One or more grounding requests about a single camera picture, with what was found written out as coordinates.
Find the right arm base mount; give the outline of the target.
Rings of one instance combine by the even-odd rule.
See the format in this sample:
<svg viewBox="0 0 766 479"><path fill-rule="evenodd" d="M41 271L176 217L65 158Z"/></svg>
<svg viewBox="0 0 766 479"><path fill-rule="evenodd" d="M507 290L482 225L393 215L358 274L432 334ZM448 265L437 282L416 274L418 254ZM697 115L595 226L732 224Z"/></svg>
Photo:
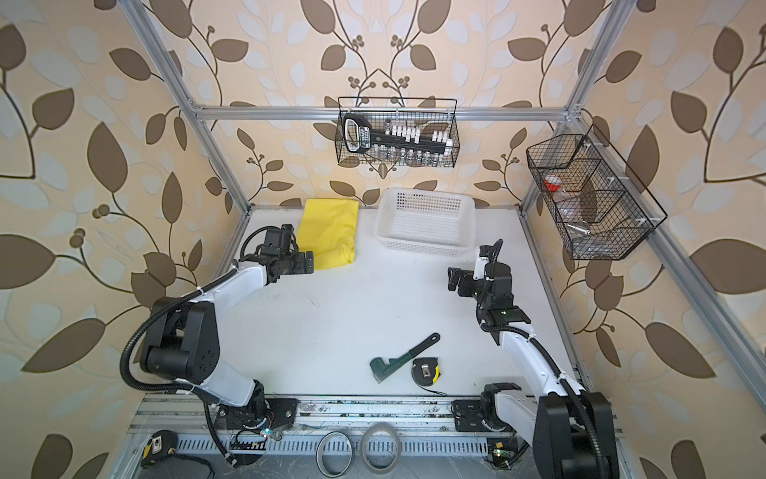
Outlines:
<svg viewBox="0 0 766 479"><path fill-rule="evenodd" d="M458 432L500 433L507 430L506 426L493 424L486 419L480 399L456 399L452 402L450 410Z"/></svg>

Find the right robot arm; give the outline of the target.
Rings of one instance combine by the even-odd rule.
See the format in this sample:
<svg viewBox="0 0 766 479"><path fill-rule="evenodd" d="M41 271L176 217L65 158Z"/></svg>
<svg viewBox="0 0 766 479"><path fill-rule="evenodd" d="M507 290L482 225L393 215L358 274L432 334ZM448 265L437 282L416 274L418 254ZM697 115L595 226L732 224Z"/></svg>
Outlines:
<svg viewBox="0 0 766 479"><path fill-rule="evenodd" d="M532 448L540 477L619 477L610 401L582 386L543 345L530 317L514 302L511 269L499 260L502 245L479 247L470 271L448 271L449 291L476 301L479 327L510 355L528 385L486 385L486 425L520 434Z"/></svg>

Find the yellow trousers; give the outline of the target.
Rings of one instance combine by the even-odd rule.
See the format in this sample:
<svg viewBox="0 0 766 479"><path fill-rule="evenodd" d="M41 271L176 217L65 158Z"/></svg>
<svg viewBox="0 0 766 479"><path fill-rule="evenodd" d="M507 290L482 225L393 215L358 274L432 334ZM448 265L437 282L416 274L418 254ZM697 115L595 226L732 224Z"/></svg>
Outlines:
<svg viewBox="0 0 766 479"><path fill-rule="evenodd" d="M297 232L297 243L311 251L314 268L336 269L355 260L359 203L355 200L310 199Z"/></svg>

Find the red item in basket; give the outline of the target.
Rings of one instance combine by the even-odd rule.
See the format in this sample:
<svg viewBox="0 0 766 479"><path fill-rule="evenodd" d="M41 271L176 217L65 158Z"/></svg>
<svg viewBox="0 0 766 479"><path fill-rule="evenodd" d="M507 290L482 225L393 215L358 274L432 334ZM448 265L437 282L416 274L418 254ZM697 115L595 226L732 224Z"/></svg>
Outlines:
<svg viewBox="0 0 766 479"><path fill-rule="evenodd" d="M544 186L551 194L555 194L557 191L560 191L563 185L563 180L557 175L548 174L546 177L544 177Z"/></svg>

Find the grey tape roll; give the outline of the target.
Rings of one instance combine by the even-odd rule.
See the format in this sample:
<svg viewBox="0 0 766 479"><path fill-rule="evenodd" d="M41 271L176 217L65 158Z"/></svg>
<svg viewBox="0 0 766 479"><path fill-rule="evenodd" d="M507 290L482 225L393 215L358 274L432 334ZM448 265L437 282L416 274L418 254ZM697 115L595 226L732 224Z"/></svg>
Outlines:
<svg viewBox="0 0 766 479"><path fill-rule="evenodd" d="M368 428L359 442L359 454L366 469L376 475L391 473L402 455L403 446L396 429L388 423Z"/></svg>

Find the yellow black tape measure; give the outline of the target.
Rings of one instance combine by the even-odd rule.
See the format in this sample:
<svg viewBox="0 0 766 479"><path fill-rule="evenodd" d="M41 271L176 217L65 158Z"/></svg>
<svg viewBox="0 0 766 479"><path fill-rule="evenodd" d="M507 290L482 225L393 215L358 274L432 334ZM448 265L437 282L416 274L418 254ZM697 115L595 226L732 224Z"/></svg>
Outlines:
<svg viewBox="0 0 766 479"><path fill-rule="evenodd" d="M176 454L178 444L179 436L177 433L168 429L155 432L143 449L140 467L147 469L169 459Z"/></svg>

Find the black socket set holder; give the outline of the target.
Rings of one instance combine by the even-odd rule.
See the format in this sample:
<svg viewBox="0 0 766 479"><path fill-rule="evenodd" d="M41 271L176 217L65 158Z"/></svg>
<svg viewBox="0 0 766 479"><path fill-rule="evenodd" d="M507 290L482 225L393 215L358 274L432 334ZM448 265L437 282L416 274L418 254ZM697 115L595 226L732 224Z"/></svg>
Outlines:
<svg viewBox="0 0 766 479"><path fill-rule="evenodd" d="M434 154L446 154L454 144L428 138L424 129L406 127L385 119L373 124L365 116L346 113L341 116L343 145L351 153L367 153L374 147L404 148Z"/></svg>

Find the white plastic basket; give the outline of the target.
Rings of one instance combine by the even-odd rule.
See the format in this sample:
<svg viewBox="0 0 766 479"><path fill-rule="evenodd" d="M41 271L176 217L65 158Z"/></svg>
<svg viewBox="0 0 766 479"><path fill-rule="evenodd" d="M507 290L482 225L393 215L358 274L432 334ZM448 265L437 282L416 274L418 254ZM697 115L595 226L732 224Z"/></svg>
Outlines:
<svg viewBox="0 0 766 479"><path fill-rule="evenodd" d="M390 189L380 200L374 235L388 249L462 257L476 247L475 203L451 193Z"/></svg>

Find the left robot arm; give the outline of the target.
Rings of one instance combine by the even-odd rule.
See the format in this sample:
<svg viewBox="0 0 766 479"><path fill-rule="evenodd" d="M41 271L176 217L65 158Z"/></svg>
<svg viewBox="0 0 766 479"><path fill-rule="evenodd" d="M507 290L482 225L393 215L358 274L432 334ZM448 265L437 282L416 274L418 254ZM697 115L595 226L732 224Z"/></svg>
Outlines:
<svg viewBox="0 0 766 479"><path fill-rule="evenodd" d="M271 421L263 385L221 358L219 320L246 297L284 275L314 272L294 227L267 226L250 234L227 272L183 297L162 297L126 344L119 371L144 392L185 391L204 403L240 410L252 429Z"/></svg>

